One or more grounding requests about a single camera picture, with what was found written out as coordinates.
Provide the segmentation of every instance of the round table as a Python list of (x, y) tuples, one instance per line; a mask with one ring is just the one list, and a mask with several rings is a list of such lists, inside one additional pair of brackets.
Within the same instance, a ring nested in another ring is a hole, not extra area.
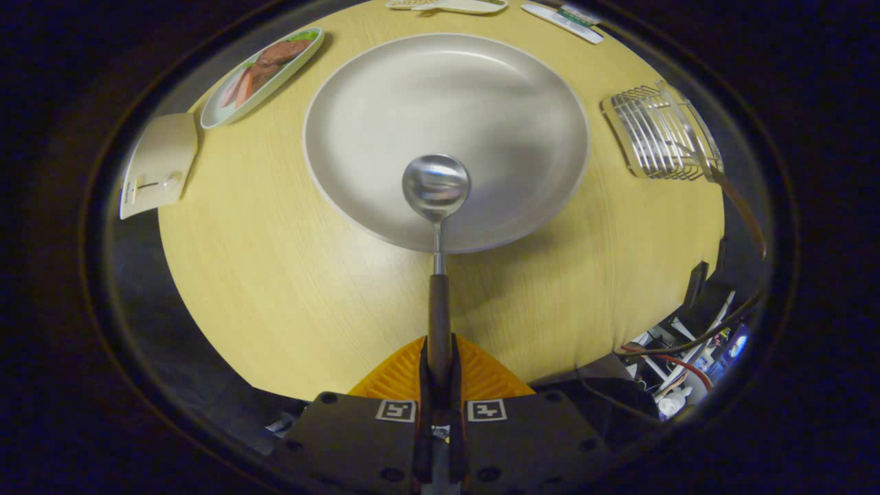
[(609, 35), (591, 45), (523, 11), (520, 0), (490, 16), (391, 11), (384, 3), (303, 26), (323, 28), (324, 46), (250, 115), (200, 130), (183, 196), (160, 209), (180, 295), (251, 385), (306, 400), (346, 392), (427, 330), (430, 255), (345, 219), (312, 182), (301, 146), (305, 111), (321, 84), (394, 39), (469, 33), (520, 48), (571, 85), (589, 122), (587, 173), (556, 217), (507, 246), (448, 257), (454, 332), (536, 380), (650, 329), (681, 305), (697, 263), (715, 269), (721, 190), (634, 177), (599, 111), (603, 98), (661, 79), (638, 55)]

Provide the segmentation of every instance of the ladle handle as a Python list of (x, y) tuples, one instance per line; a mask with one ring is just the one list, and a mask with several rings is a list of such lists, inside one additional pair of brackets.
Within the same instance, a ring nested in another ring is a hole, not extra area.
[(440, 389), (449, 382), (452, 338), (449, 324), (449, 278), (432, 275), (428, 315), (428, 369)]

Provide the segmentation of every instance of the spoon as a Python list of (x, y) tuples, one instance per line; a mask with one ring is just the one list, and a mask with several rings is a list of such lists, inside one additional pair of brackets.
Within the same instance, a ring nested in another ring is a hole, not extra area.
[(434, 274), (430, 278), (428, 369), (438, 388), (449, 380), (452, 338), (449, 323), (449, 278), (443, 258), (443, 221), (458, 211), (471, 192), (465, 166), (449, 155), (420, 156), (403, 173), (403, 196), (410, 208), (434, 224)]

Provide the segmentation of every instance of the white plate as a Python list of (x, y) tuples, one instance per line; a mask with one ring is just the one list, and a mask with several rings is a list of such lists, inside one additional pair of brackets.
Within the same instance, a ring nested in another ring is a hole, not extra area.
[[(297, 58), (294, 58), (293, 60), (288, 62), (280, 71), (278, 71), (277, 74), (266, 81), (266, 84), (264, 84), (254, 94), (252, 94), (251, 97), (248, 98), (241, 107), (235, 108), (235, 102), (232, 102), (225, 107), (220, 107), (220, 99), (223, 97), (223, 93), (226, 91), (226, 88), (238, 79), (238, 76), (245, 70), (246, 64), (256, 62), (257, 58), (260, 57), (260, 54), (263, 53), (263, 50), (265, 50), (266, 48), (271, 47), (279, 41), (287, 40), (288, 38), (292, 38), (293, 36), (301, 33), (317, 33), (318, 37), (312, 40), (312, 44), (310, 44), (309, 47), (303, 51), (303, 53), (297, 55)], [(233, 123), (241, 117), (244, 117), (248, 112), (256, 108), (261, 101), (265, 100), (268, 95), (272, 94), (276, 89), (278, 89), (284, 81), (288, 80), (290, 76), (293, 76), (293, 74), (297, 70), (300, 70), (300, 68), (302, 68), (303, 65), (305, 65), (305, 63), (308, 62), (310, 58), (312, 58), (312, 55), (315, 55), (315, 52), (318, 51), (318, 48), (321, 48), (321, 43), (323, 42), (324, 31), (322, 31), (319, 27), (315, 27), (313, 29), (304, 29), (302, 31), (287, 33), (283, 37), (272, 41), (257, 53), (247, 57), (208, 98), (208, 102), (205, 103), (205, 109), (202, 110), (202, 118), (200, 119), (199, 123), (204, 129), (211, 129), (212, 127)]]
[(501, 246), (543, 225), (586, 171), (581, 102), (555, 72), (498, 41), (413, 36), (340, 67), (305, 116), (312, 178), (344, 215), (382, 240), (431, 251), (433, 230), (400, 188), (409, 161), (460, 160), (471, 195), (444, 223), (444, 251)]

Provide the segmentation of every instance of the cable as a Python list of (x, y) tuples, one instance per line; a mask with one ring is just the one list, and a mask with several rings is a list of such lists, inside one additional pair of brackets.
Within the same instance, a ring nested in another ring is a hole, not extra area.
[(673, 388), (675, 388), (675, 387), (681, 385), (681, 382), (682, 382), (682, 381), (685, 381), (685, 378), (687, 378), (687, 374), (688, 374), (688, 373), (690, 373), (690, 372), (687, 371), (687, 370), (685, 370), (684, 373), (680, 374), (680, 375), (678, 376), (678, 378), (675, 379), (675, 380), (673, 380), (672, 383), (670, 383), (669, 385), (666, 386), (666, 388), (664, 388), (663, 390), (661, 390), (661, 391), (657, 392), (656, 394), (654, 394), (654, 400), (655, 400), (655, 402), (656, 402), (657, 400), (659, 400), (659, 399), (662, 399), (663, 397), (666, 397), (666, 394), (669, 394), (669, 391), (672, 390)]
[(706, 342), (710, 338), (712, 338), (712, 337), (720, 334), (722, 331), (724, 331), (724, 329), (729, 327), (732, 322), (734, 322), (737, 319), (739, 319), (740, 317), (742, 317), (743, 314), (745, 314), (748, 310), (752, 309), (752, 307), (754, 307), (756, 304), (758, 304), (758, 301), (760, 300), (760, 296), (761, 296), (760, 292), (755, 292), (755, 295), (753, 295), (749, 299), (747, 299), (746, 302), (744, 302), (742, 306), (737, 308), (736, 311), (731, 313), (730, 316), (728, 316), (727, 318), (723, 319), (720, 323), (715, 325), (715, 327), (713, 329), (710, 329), (705, 334), (697, 337), (697, 339), (694, 340), (693, 342), (689, 342), (687, 344), (680, 345), (679, 347), (670, 347), (668, 349), (646, 349), (644, 351), (630, 350), (631, 352), (614, 351), (613, 354), (615, 356), (627, 358), (630, 356), (645, 356), (648, 354), (664, 355), (664, 354), (675, 354), (676, 352), (687, 351), (687, 350), (691, 349), (692, 347), (696, 347), (697, 345), (700, 345), (700, 344)]
[(596, 390), (595, 388), (587, 385), (587, 380), (585, 380), (584, 377), (581, 376), (581, 370), (579, 370), (578, 368), (575, 368), (575, 374), (577, 375), (578, 380), (581, 382), (581, 385), (583, 385), (583, 387), (586, 388), (587, 391), (590, 392), (591, 394), (602, 397), (603, 399), (608, 401), (611, 405), (618, 407), (622, 410), (625, 410), (629, 414), (632, 414), (633, 416), (638, 417), (639, 419), (647, 421), (648, 423), (651, 423), (652, 425), (662, 425), (663, 424), (663, 421), (660, 421), (656, 417), (651, 417), (648, 414), (646, 414), (644, 411), (640, 411), (636, 408), (627, 406), (626, 404), (619, 402), (617, 399), (614, 399), (613, 397), (605, 395), (602, 392), (599, 392), (598, 390)]
[[(633, 349), (631, 347), (626, 347), (625, 345), (621, 349), (625, 349), (627, 351), (635, 351), (635, 349)], [(707, 391), (712, 389), (712, 381), (709, 379), (709, 377), (706, 376), (706, 374), (704, 374), (702, 371), (697, 369), (697, 366), (689, 365), (686, 362), (682, 361), (681, 359), (677, 359), (672, 356), (666, 356), (665, 354), (657, 354), (655, 357), (660, 358), (660, 359), (666, 359), (667, 361), (672, 361), (673, 363), (675, 363), (679, 366), (683, 366), (688, 371), (694, 372), (694, 374), (696, 374), (697, 377), (703, 382), (703, 385), (706, 386)]]

